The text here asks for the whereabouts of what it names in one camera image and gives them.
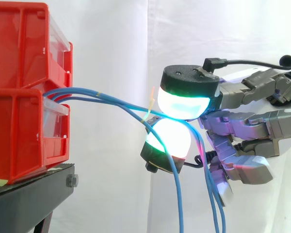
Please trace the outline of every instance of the black shelf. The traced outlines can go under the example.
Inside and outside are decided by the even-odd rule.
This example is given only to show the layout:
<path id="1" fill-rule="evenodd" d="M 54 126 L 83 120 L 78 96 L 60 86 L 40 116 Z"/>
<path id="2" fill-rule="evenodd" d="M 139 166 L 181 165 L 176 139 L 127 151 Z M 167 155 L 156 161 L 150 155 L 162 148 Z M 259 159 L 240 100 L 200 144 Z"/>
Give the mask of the black shelf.
<path id="1" fill-rule="evenodd" d="M 0 187 L 0 233 L 48 232 L 52 211 L 69 197 L 74 164 L 60 164 L 38 177 Z"/>

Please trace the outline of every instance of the red storage bin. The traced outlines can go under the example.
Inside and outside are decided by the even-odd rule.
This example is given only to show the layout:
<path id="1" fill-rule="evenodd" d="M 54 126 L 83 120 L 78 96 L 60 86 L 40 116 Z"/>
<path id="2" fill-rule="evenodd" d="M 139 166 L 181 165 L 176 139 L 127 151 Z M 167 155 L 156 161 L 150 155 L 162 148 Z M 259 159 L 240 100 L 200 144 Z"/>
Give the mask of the red storage bin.
<path id="1" fill-rule="evenodd" d="M 69 159 L 69 106 L 42 95 L 69 86 L 72 44 L 48 6 L 0 2 L 0 186 Z"/>
<path id="2" fill-rule="evenodd" d="M 0 88 L 72 86 L 72 44 L 35 2 L 0 2 Z"/>
<path id="3" fill-rule="evenodd" d="M 0 180 L 14 183 L 67 160 L 69 111 L 36 89 L 0 89 Z"/>

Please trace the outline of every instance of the blue cable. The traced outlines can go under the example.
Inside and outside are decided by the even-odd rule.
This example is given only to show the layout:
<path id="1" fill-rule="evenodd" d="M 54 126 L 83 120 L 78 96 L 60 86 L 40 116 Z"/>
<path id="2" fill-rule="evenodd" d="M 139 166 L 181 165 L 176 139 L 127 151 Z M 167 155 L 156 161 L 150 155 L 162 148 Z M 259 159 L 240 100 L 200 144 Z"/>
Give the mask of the blue cable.
<path id="1" fill-rule="evenodd" d="M 204 145 L 204 141 L 202 140 L 202 137 L 200 135 L 200 133 L 197 131 L 197 129 L 195 127 L 193 127 L 192 125 L 190 125 L 189 123 L 186 123 L 186 125 L 192 130 L 193 135 L 195 137 L 195 139 L 199 142 L 200 144 L 200 148 L 201 150 L 203 150 L 204 154 L 205 154 L 205 145 Z M 220 215 L 221 215 L 221 222 L 222 222 L 222 233 L 226 233 L 226 220 L 225 220 L 225 214 L 224 214 L 224 210 L 223 210 L 223 206 L 221 203 L 221 200 L 219 198 L 219 194 L 217 191 L 217 187 L 213 181 L 213 178 L 210 174 L 210 171 L 208 169 L 208 166 L 205 166 L 205 170 L 207 171 L 207 173 L 205 173 L 205 176 L 207 176 L 206 179 L 209 180 L 209 182 L 211 183 L 212 186 L 212 193 L 214 194 L 214 197 L 216 199 L 216 202 L 218 204 L 219 210 L 220 210 Z"/>
<path id="2" fill-rule="evenodd" d="M 83 101 L 90 101 L 90 102 L 112 104 L 112 105 L 118 106 L 118 107 L 120 107 L 122 109 L 126 108 L 126 109 L 124 109 L 125 111 L 129 110 L 129 108 L 133 109 L 133 110 L 143 111 L 143 112 L 147 112 L 148 111 L 148 109 L 146 109 L 146 108 L 143 108 L 143 107 L 140 107 L 140 106 L 137 106 L 137 105 L 133 105 L 133 104 L 130 104 L 128 102 L 119 100 L 117 98 L 114 98 L 114 97 L 99 93 L 97 91 L 85 89 L 85 88 L 77 88 L 77 87 L 60 88 L 60 89 L 55 89 L 55 90 L 49 91 L 49 92 L 45 93 L 44 96 L 49 96 L 49 95 L 52 95 L 52 94 L 56 94 L 56 95 L 53 96 L 52 100 L 55 100 L 58 97 L 63 96 L 63 95 L 67 95 L 67 94 L 81 94 L 81 95 L 87 95 L 87 96 L 91 96 L 91 97 L 99 99 L 99 100 L 96 100 L 96 99 L 92 99 L 92 98 L 67 97 L 67 98 L 59 100 L 58 102 L 63 102 L 63 101 L 67 101 L 67 100 L 83 100 Z M 180 121 L 180 122 L 184 123 L 191 130 L 191 132 L 193 133 L 195 139 L 199 143 L 199 149 L 203 150 L 203 152 L 205 153 L 204 142 L 203 142 L 199 132 L 192 125 L 190 125 L 189 123 L 187 123 L 187 122 L 185 122 L 183 120 L 178 120 L 178 119 L 171 118 L 171 117 L 169 117 L 169 116 L 167 116 L 167 115 L 165 115 L 164 113 L 161 113 L 161 112 L 157 112 L 157 111 L 152 110 L 151 113 L 156 114 L 158 116 L 167 117 L 167 118 L 170 118 L 170 119 L 173 119 L 173 120 Z M 135 114 L 135 116 L 138 117 L 138 120 L 141 120 L 141 118 L 138 115 Z M 170 158 L 171 158 L 171 161 L 169 160 L 169 157 L 168 157 L 169 162 L 172 162 L 173 165 L 175 165 L 171 156 L 170 156 Z M 216 188 L 216 186 L 214 184 L 214 181 L 213 181 L 213 178 L 212 178 L 212 176 L 211 176 L 211 174 L 209 172 L 208 166 L 205 166 L 205 179 L 206 179 L 207 189 L 208 189 L 208 193 L 209 193 L 209 197 L 210 197 L 210 202 L 211 202 L 211 207 L 212 207 L 214 225 L 215 225 L 216 232 L 217 233 L 219 232 L 219 227 L 218 227 L 218 223 L 217 223 L 217 215 L 216 215 L 216 210 L 215 210 L 215 205 L 214 205 L 212 194 L 214 195 L 214 197 L 216 199 L 216 202 L 218 203 L 219 210 L 220 210 L 223 233 L 226 233 L 226 223 L 225 223 L 225 215 L 224 215 L 223 207 L 222 207 L 219 195 L 218 195 L 217 188 Z"/>
<path id="3" fill-rule="evenodd" d="M 66 98 L 59 100 L 58 103 L 63 102 L 63 101 L 66 101 Z M 168 161 L 170 163 L 171 169 L 173 171 L 175 183 L 176 183 L 177 199 L 178 199 L 178 212 L 179 212 L 179 232 L 184 233 L 182 196 L 181 196 L 181 186 L 180 186 L 179 175 L 178 175 L 178 171 L 177 171 L 175 162 L 174 162 L 173 158 L 171 157 L 171 155 L 168 153 L 165 144 L 161 140 L 160 136 L 155 132 L 155 130 L 149 125 L 149 123 L 147 123 L 146 121 L 142 121 L 142 118 L 140 116 L 138 116 L 137 114 L 135 114 L 133 111 L 131 111 L 129 108 L 127 108 L 126 106 L 123 106 L 121 104 L 118 104 L 118 103 L 112 103 L 112 102 L 108 102 L 108 101 L 105 101 L 105 103 L 118 106 L 121 109 L 123 109 L 124 111 L 126 111 L 127 113 L 129 113 L 132 117 L 134 117 L 136 120 L 141 122 L 144 126 L 146 126 L 150 130 L 150 132 L 152 132 L 153 135 L 157 138 L 157 140 L 161 143 L 161 145 L 163 146 L 163 148 L 166 152 Z"/>

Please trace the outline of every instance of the white backdrop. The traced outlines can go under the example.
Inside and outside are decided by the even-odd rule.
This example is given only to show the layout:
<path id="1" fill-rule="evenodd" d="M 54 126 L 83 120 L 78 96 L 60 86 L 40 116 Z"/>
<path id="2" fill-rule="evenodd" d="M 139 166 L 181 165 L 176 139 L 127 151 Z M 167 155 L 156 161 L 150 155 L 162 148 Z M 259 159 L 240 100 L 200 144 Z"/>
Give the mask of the white backdrop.
<path id="1" fill-rule="evenodd" d="M 165 66 L 202 64 L 205 57 L 276 63 L 291 52 L 291 0 L 45 2 L 74 44 L 74 86 L 143 106 L 148 106 L 152 86 L 158 90 Z M 144 128 L 112 106 L 70 104 L 69 162 L 76 164 L 80 182 L 54 211 L 49 232 L 178 232 L 173 176 L 150 175 L 139 156 Z M 192 145 L 189 159 L 196 153 Z M 291 233 L 291 156 L 273 160 L 279 173 L 275 181 L 261 186 L 232 183 L 235 200 L 225 208 L 227 232 Z M 185 232 L 213 232 L 202 170 L 185 167 L 180 181 Z"/>
<path id="2" fill-rule="evenodd" d="M 150 0 L 148 15 L 150 86 L 159 85 L 167 65 L 203 64 L 205 57 L 278 63 L 282 55 L 291 54 L 289 0 Z M 224 75 L 247 67 L 231 66 L 215 73 Z M 269 103 L 259 101 L 239 111 L 270 110 Z M 206 149 L 212 150 L 208 142 Z M 196 154 L 192 145 L 188 160 Z M 291 233 L 291 149 L 287 154 L 269 160 L 276 177 L 268 184 L 230 182 L 234 200 L 224 208 L 227 232 Z M 202 169 L 184 167 L 181 171 L 186 233 L 214 232 L 204 180 Z M 169 174 L 152 175 L 148 233 L 178 232 L 174 189 Z"/>

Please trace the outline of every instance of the transparent bin lid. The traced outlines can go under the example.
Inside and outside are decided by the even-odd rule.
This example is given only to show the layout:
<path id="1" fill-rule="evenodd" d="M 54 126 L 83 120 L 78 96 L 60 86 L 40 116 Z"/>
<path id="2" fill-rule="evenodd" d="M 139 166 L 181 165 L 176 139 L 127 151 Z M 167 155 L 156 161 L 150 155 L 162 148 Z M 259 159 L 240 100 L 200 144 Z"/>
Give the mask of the transparent bin lid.
<path id="1" fill-rule="evenodd" d="M 70 51 L 70 43 L 51 15 L 49 16 L 49 51 L 53 59 L 64 68 L 64 53 Z"/>
<path id="2" fill-rule="evenodd" d="M 69 114 L 69 109 L 45 97 L 43 106 L 44 137 L 65 138 L 62 133 L 62 123 L 63 117 Z"/>

